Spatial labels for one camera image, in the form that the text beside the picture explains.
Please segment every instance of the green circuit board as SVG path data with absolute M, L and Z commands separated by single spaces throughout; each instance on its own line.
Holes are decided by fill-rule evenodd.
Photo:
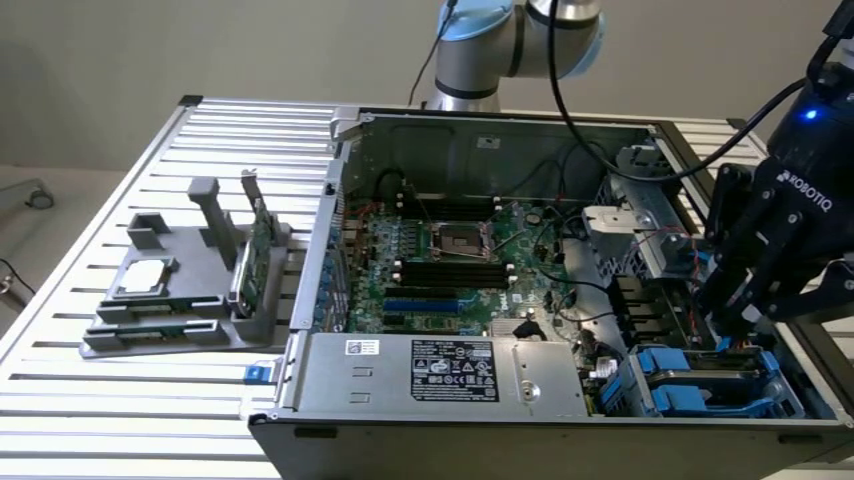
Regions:
M 495 319 L 518 319 L 528 309 L 538 315 L 546 315 L 545 301 L 547 294 L 557 302 L 570 287 L 546 278 L 539 272 L 542 268 L 550 275 L 567 278 L 563 264 L 553 263 L 554 234 L 551 222 L 546 219 L 531 225 L 523 221 L 528 213 L 542 215 L 542 210 L 530 205 L 518 205 L 495 216 L 487 223 L 442 222 L 448 228 L 471 228 L 476 225 L 487 230 L 488 243 L 492 248 L 488 261 L 464 256 L 444 255 L 431 250 L 431 236 L 435 235 L 436 224 L 419 220 L 404 220 L 383 209 L 363 216 L 360 222 L 364 242 L 359 245 L 351 265 L 351 309 L 347 330 L 360 333 L 447 333 L 456 335 L 482 335 Z M 545 232 L 539 245 L 547 249 L 546 260 L 540 261 L 534 254 L 534 244 L 540 230 Z M 391 328 L 383 322 L 388 313 L 383 310 L 386 288 L 398 286 L 392 279 L 395 261 L 410 262 L 456 262 L 498 263 L 514 265 L 516 280 L 508 289 L 456 288 L 459 313 L 395 312 L 403 317 L 402 324 Z

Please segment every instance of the white wall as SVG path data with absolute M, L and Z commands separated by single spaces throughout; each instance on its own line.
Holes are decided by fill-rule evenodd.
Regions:
M 838 4 L 602 1 L 610 35 L 594 70 L 565 83 L 571 109 L 693 117 L 750 115 L 802 75 Z M 402 103 L 438 5 L 3 0 L 0 163 L 126 169 L 186 93 Z M 506 81 L 502 96 L 554 110 L 542 80 Z

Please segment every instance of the aluminum workbench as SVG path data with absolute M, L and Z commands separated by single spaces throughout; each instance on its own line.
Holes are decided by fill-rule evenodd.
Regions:
M 271 405 L 274 387 L 244 386 L 243 374 L 284 349 L 332 155 L 334 108 L 206 98 L 175 110 L 0 341 L 0 478 L 278 478 L 240 417 Z M 663 120 L 677 124 L 701 157 L 734 133 L 725 121 Z M 763 149 L 750 137 L 723 161 L 757 163 Z M 80 337 L 130 245 L 134 213 L 160 211 L 170 225 L 203 225 L 184 192 L 192 177 L 206 175 L 219 177 L 219 200 L 235 222 L 251 221 L 239 181 L 246 168 L 258 169 L 268 208 L 295 229 L 274 347 L 83 361 Z M 827 329 L 854 359 L 854 320 Z M 834 470 L 813 468 L 773 478 L 854 478 L 854 459 Z

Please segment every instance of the motherboard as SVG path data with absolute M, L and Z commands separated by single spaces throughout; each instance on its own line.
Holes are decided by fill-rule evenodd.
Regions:
M 478 208 L 368 204 L 346 222 L 347 331 L 508 336 L 569 307 L 561 212 L 490 201 Z

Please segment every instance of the slotted metal surface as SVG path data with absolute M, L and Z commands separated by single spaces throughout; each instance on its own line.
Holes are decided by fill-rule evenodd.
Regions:
M 0 341 L 0 478 L 279 478 L 240 419 L 250 403 L 268 401 L 274 387 L 247 387 L 242 379 L 246 365 L 272 360 L 283 350 L 331 160 L 332 110 L 330 105 L 206 99 L 175 111 Z M 719 121 L 675 121 L 701 156 L 733 134 Z M 762 146 L 750 141 L 726 161 L 761 158 Z M 184 191 L 194 176 L 210 175 L 220 180 L 219 199 L 235 222 L 248 223 L 239 183 L 246 168 L 258 169 L 268 208 L 295 228 L 276 345 L 263 352 L 84 362 L 77 345 L 130 244 L 124 227 L 134 213 L 155 210 L 171 225 L 203 225 Z M 854 357 L 854 321 L 829 329 Z M 843 478 L 813 471 L 779 475 Z

